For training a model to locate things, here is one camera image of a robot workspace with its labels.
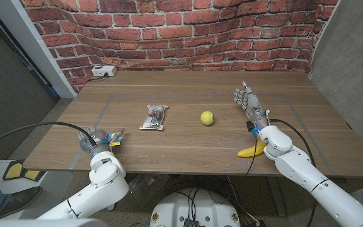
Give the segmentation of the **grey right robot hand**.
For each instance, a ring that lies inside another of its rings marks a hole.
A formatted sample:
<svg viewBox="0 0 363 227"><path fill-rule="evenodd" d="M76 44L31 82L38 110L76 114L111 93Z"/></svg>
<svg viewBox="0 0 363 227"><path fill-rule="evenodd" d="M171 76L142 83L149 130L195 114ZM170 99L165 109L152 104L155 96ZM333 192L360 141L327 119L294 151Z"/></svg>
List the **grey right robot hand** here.
<svg viewBox="0 0 363 227"><path fill-rule="evenodd" d="M254 94L248 84L243 81L243 89L236 88L234 101L245 111L249 121L260 131L267 127L265 109L262 107L258 97Z"/></svg>

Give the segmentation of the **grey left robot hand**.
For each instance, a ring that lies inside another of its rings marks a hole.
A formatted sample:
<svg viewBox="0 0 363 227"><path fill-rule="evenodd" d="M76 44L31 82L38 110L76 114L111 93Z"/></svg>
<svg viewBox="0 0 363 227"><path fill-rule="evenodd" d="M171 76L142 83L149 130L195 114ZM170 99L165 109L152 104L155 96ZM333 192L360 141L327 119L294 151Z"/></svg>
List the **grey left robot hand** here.
<svg viewBox="0 0 363 227"><path fill-rule="evenodd" d="M79 145L90 158L93 158L96 154L104 151L111 151L112 146L119 145L123 139L122 134L125 129L122 128L116 133L108 134L103 129L96 129L95 126L91 126L85 128L85 131L95 141L96 145L92 145L83 132L78 132Z"/></svg>

